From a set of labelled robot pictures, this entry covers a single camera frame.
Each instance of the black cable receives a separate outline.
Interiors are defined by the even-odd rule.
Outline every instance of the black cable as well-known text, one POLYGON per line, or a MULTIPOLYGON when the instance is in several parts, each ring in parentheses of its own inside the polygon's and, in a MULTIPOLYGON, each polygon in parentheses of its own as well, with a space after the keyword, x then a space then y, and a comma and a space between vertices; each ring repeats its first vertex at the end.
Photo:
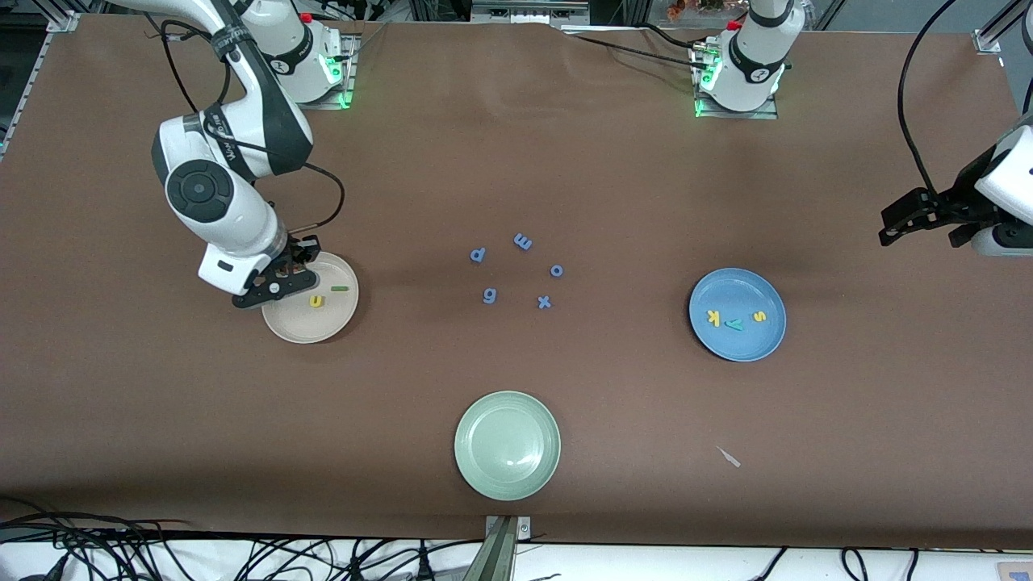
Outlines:
POLYGON ((911 549, 911 564, 907 568, 907 576, 904 578, 905 581, 911 581, 911 576, 914 575, 915 567, 918 567, 918 549, 911 549))
POLYGON ((684 65, 690 66, 692 68, 707 68, 707 65, 705 65, 703 63, 690 62, 690 61, 686 61, 686 60, 682 60, 682 59, 676 59, 676 58, 671 58, 671 57, 665 57, 663 55, 657 55, 657 54, 654 54, 654 53, 647 53, 646 51, 639 51, 638 49, 631 49, 629 47, 621 47, 620 44, 614 44, 612 42, 606 42, 605 40, 596 40, 595 38, 588 38, 586 36, 581 36, 581 35, 574 35, 574 38, 580 38, 580 39, 582 39, 582 40, 584 40, 586 42, 591 42, 593 44, 599 44, 601 47, 608 47, 611 49, 617 49, 618 51, 624 51, 626 53, 632 53, 632 54, 635 54, 635 55, 641 55, 644 57, 649 57, 651 59, 657 59, 657 60, 672 62, 672 63, 677 63, 677 64, 684 64, 684 65))
POLYGON ((431 559, 427 556, 427 542, 422 539, 419 540, 419 568, 416 571, 416 581, 437 581, 431 559))
POLYGON ((681 47, 683 49, 691 49, 692 48, 692 42, 686 42, 684 40, 679 40, 678 38, 675 38, 674 36, 667 34, 666 32, 664 32, 663 29, 661 29, 660 27, 652 25, 652 24, 650 24, 648 22, 640 22, 638 24, 633 24, 633 25, 631 25, 631 27, 632 28, 648 28, 648 29, 652 30, 653 32, 659 34, 660 38, 663 38, 664 40, 666 40, 667 42, 670 42, 671 44, 674 44, 676 47, 681 47))
POLYGON ((907 80, 907 71, 911 66, 911 58, 914 57, 915 51, 918 49, 918 43, 921 39, 926 37, 926 33, 929 29, 933 27, 937 19, 940 18, 951 4, 958 0, 947 0, 943 3, 936 12, 926 22, 926 25, 921 27, 918 31, 918 35, 914 37, 914 42, 911 43, 911 49, 907 52, 907 57, 904 59, 904 67, 901 69, 901 80, 900 84, 897 85, 897 119, 901 124, 901 132, 904 133, 904 141, 907 143, 907 147, 911 150, 911 156, 914 157, 914 164, 918 167, 918 173, 921 174, 921 181, 926 184, 926 189, 929 190, 931 194, 936 194, 936 188, 933 186, 933 179, 929 177, 929 172, 926 171, 926 164, 921 161, 921 154, 918 153, 918 147, 914 145, 914 140, 911 139, 911 130, 908 129, 907 120, 904 118, 904 83, 907 80))
POLYGON ((144 12, 144 18, 147 19, 147 22, 151 23, 151 28, 154 29, 155 34, 161 34, 161 29, 158 28, 158 23, 154 22, 154 17, 151 16, 151 12, 144 12))
POLYGON ((868 568, 865 567, 865 559, 860 557, 860 552, 857 549, 840 549, 840 562, 843 563, 843 569, 850 576, 850 579, 853 579, 853 581, 868 581, 868 568), (853 570, 846 563, 847 553, 853 553, 857 557, 857 562, 860 563, 860 577, 854 575, 853 570))
POLYGON ((321 541, 316 541, 315 543, 309 545, 308 547, 306 547, 305 549, 303 549, 300 553, 293 555, 292 557, 290 557, 289 559, 287 559, 286 561, 284 561, 280 565, 279 569, 277 569, 276 571, 274 571, 273 573, 271 573, 270 575, 268 575, 265 577, 265 579, 267 580, 275 579, 276 576, 284 573, 285 571, 289 571, 288 568, 289 568, 290 563, 294 562, 295 560, 298 560, 302 556, 305 556, 306 553, 308 553, 309 551, 315 549, 316 547, 318 547, 320 545, 325 545, 325 544, 330 543, 330 541, 331 541, 330 538, 326 538, 326 539, 323 539, 321 541))
POLYGON ((241 567, 241 570, 237 572, 237 576, 233 577, 233 581, 245 581, 248 578, 248 575, 250 575, 251 572, 254 571, 259 563, 261 563, 265 559, 274 555, 277 550, 290 543, 291 543, 290 540, 284 541, 283 545, 277 545, 276 542, 273 542, 270 544, 269 547, 263 547, 262 550, 258 551, 257 554, 249 556, 248 560, 244 561, 244 564, 241 567))
POLYGON ((418 553, 418 552, 419 552, 419 549, 412 549, 412 548, 402 549, 401 551, 399 551, 399 552, 397 552, 395 554, 387 555, 386 557, 380 558, 380 559, 375 560, 375 561, 373 561, 371 563, 364 564, 363 565, 363 570, 365 571, 367 569, 373 569, 374 567, 379 567, 379 565, 381 565, 381 564, 383 564, 383 563, 385 563, 385 562, 387 562, 389 560, 395 560, 398 557, 400 557, 400 556, 402 556, 402 555, 404 555, 406 553, 418 553))
MULTIPOLYGON (((56 512, 46 512, 46 511, 44 511, 44 512, 32 514, 32 515, 26 515, 26 516, 23 516, 23 517, 18 517, 18 518, 9 519, 9 520, 6 521, 5 524, 8 524, 8 525, 10 525, 10 524, 21 524, 21 523, 27 523, 27 522, 31 522, 31 521, 35 521, 35 520, 40 520, 40 519, 49 519, 49 520, 52 520, 54 522, 60 522, 58 519, 64 519, 66 521, 68 521, 69 523, 72 522, 74 519, 79 519, 79 520, 94 520, 94 521, 98 521, 98 522, 121 524, 121 525, 123 525, 123 526, 125 526, 128 529, 130 529, 130 530, 133 531, 133 533, 139 539, 139 541, 142 543, 142 546, 147 549, 148 556, 151 557, 151 563, 155 562, 155 560, 154 560, 154 554, 151 553, 151 548, 147 544, 147 540, 144 538, 144 534, 142 533, 142 528, 140 528, 139 524, 137 522, 135 522, 135 521, 126 520, 126 519, 122 519, 122 518, 118 518, 118 517, 104 516, 104 515, 94 515, 94 514, 91 514, 91 513, 67 512, 67 511, 56 511, 56 512)), ((140 562, 144 563, 144 568, 147 570, 147 573, 149 575, 151 575, 152 578, 157 579, 158 578, 157 568, 156 567, 152 567, 151 563, 148 563, 147 558, 144 557, 144 554, 139 550, 139 547, 135 547, 135 546, 131 545, 131 544, 130 544, 130 547, 133 547, 133 550, 137 554, 137 556, 139 557, 140 562)), ((132 557, 127 556, 126 559, 127 559, 127 562, 130 562, 132 560, 132 557)))
POLYGON ((190 111, 197 113, 197 105, 193 103, 193 99, 191 99, 190 94, 187 93, 187 88, 185 85, 183 85, 183 79, 180 78, 180 71, 176 68, 176 61, 173 60, 173 52, 168 48, 167 28, 169 26, 180 26, 191 32, 197 31, 197 33, 199 33, 201 37, 205 37, 207 33, 197 30, 196 28, 185 22, 174 21, 174 20, 163 21, 161 23, 161 28, 159 29, 159 34, 161 34, 161 48, 164 49, 165 51, 165 59, 168 61, 168 68, 169 70, 173 71, 173 77, 176 79, 176 84, 179 85, 180 87, 180 92, 183 93, 183 98, 185 98, 187 100, 187 104, 190 105, 190 111))
MULTIPOLYGON (((282 569, 279 574, 290 573, 291 571, 304 571, 309 574, 309 581, 316 581, 316 576, 312 574, 312 570, 307 567, 290 567, 287 569, 282 569)), ((276 581, 276 575, 270 575, 265 577, 264 581, 276 581)))
MULTIPOLYGON (((417 552, 419 552, 420 555, 429 555, 429 554, 431 554, 431 553, 433 553, 435 551, 440 551, 442 549, 448 549, 450 547, 457 547, 459 545, 469 545, 471 543, 483 543, 483 541, 453 541, 451 543, 445 543, 444 545, 438 545, 437 547, 431 547, 430 549, 427 549, 426 551, 417 551, 417 552)), ((396 565, 395 569, 392 569, 386 574, 380 576, 380 578, 377 579, 377 581, 387 581, 387 579, 392 575, 395 575, 403 567, 405 567, 405 565, 409 564, 410 562, 418 559, 420 557, 420 555, 416 555, 414 557, 407 558, 404 561, 398 563, 398 565, 396 565)))
MULTIPOLYGON (((76 539, 79 539, 81 541, 82 540, 86 540, 88 542, 88 545, 94 545, 94 546, 96 546, 98 549, 104 551, 105 553, 107 553, 108 556, 112 557, 112 560, 115 561, 116 571, 117 572, 120 572, 120 573, 121 572, 125 572, 126 573, 125 577, 128 578, 128 579, 131 579, 133 581, 139 581, 139 579, 140 579, 139 576, 136 574, 135 570, 133 570, 133 568, 131 565, 129 565, 121 556, 119 556, 119 554, 117 552, 115 552, 115 549, 113 549, 108 545, 105 545, 103 542, 100 542, 100 541, 96 540, 91 533, 89 533, 85 529, 72 528, 72 527, 68 527, 68 526, 64 526, 64 525, 41 523, 41 522, 19 523, 19 524, 13 524, 13 525, 12 524, 8 524, 7 522, 0 523, 0 530, 20 529, 20 528, 40 529, 40 530, 54 530, 54 531, 64 532, 66 534, 74 537, 74 538, 76 538, 76 539)), ((107 577, 105 577, 100 572, 100 570, 96 569, 96 565, 94 565, 93 563, 91 563, 88 559, 84 559, 80 555, 75 554, 74 551, 72 551, 70 548, 68 548, 67 545, 66 545, 65 549, 67 551, 69 551, 69 553, 71 554, 71 556, 75 557, 75 559, 84 562, 87 567, 93 569, 98 575, 100 575, 100 577, 102 579, 107 579, 107 577)))
MULTIPOLYGON (((218 134, 215 131, 212 130, 212 128, 209 126, 208 123, 201 123, 201 128, 205 130, 205 133, 207 133, 209 136, 211 136, 213 140, 215 140, 217 142, 234 145, 237 147, 244 147, 244 148, 248 148, 248 149, 253 149, 255 151, 260 151, 260 152, 262 152, 262 153, 267 154, 267 155, 278 155, 280 157, 286 157, 284 154, 282 154, 280 152, 273 151, 273 150, 267 149, 264 147, 257 146, 257 145, 254 145, 254 144, 246 144, 244 142, 239 142, 237 140, 233 140, 233 139, 226 137, 226 136, 223 136, 221 134, 218 134)), ((337 208, 334 208, 334 211, 331 212, 330 216, 326 216, 325 218, 319 220, 318 222, 313 222, 313 223, 308 224, 308 225, 304 225, 304 226, 301 226, 301 227, 292 228, 292 230, 289 231, 289 234, 291 234, 291 235, 301 234, 303 232, 313 231, 313 230, 316 230, 317 227, 322 227, 322 226, 331 223, 332 221, 334 221, 334 219, 337 218, 338 214, 341 213, 341 208, 344 207, 344 198, 347 195, 347 192, 345 191, 345 188, 344 188, 344 182, 342 182, 341 179, 338 178, 337 176, 335 176, 334 174, 327 172, 326 170, 323 170, 322 167, 320 167, 318 165, 314 165, 312 163, 309 163, 308 161, 304 162, 302 164, 302 166, 303 167, 307 167, 307 169, 309 169, 309 170, 311 170, 311 171, 313 171, 313 172, 315 172, 317 174, 320 174, 323 177, 328 178, 330 180, 332 180, 335 184, 337 184, 337 187, 338 187, 338 190, 339 190, 339 195, 338 195, 338 200, 337 200, 337 208)))
POLYGON ((1030 79, 1030 87, 1026 89, 1026 99, 1023 101, 1023 115, 1030 112, 1030 99, 1033 99, 1033 79, 1030 79))
POLYGON ((754 577, 753 581, 768 581, 768 578, 771 577, 772 571, 775 571, 775 565, 778 564, 779 559, 781 559, 782 555, 784 555, 788 550, 789 547, 782 547, 779 549, 778 553, 775 554, 775 557, 768 563, 768 569, 765 569, 759 577, 754 577))

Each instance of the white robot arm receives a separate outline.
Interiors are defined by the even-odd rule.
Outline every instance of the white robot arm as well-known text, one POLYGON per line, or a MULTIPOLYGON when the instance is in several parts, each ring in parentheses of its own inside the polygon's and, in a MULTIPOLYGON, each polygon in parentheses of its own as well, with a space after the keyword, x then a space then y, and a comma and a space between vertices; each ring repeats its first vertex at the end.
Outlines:
MULTIPOLYGON (((1023 38, 1033 54, 1033 11, 1026 9, 1023 38)), ((1033 256, 1033 114, 1025 115, 998 143, 958 174, 942 192, 919 187, 882 211, 879 241, 888 246, 905 234, 957 225, 954 248, 971 242, 988 256, 1033 256)))
POLYGON ((778 90, 785 57, 804 29, 800 0, 752 0, 739 30, 725 30, 715 39, 719 59, 700 83, 721 106, 753 111, 778 90))
POLYGON ((229 64, 246 91, 231 103, 216 102, 165 121, 151 150, 169 207, 208 242, 200 278, 234 295, 239 307, 282 299, 314 285, 315 274, 303 266, 318 254, 318 240, 288 236, 251 185, 259 178, 301 169, 312 151, 312 131, 236 7, 227 0, 119 3, 198 23, 212 34, 216 56, 229 64))

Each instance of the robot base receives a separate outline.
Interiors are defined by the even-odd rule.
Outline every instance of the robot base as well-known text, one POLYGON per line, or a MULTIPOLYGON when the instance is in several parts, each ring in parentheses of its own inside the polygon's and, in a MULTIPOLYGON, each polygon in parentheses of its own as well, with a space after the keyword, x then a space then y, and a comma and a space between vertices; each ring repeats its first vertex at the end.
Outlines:
MULTIPOLYGON (((714 65, 714 59, 718 52, 716 48, 720 41, 717 36, 707 38, 705 42, 698 42, 689 49, 689 61, 703 63, 708 66, 714 65)), ((768 97, 764 104, 753 111, 739 112, 725 109, 718 104, 710 93, 701 87, 703 78, 711 74, 710 69, 692 69, 692 93, 695 98, 696 117, 721 117, 725 119, 778 119, 778 106, 775 103, 775 95, 768 97)))

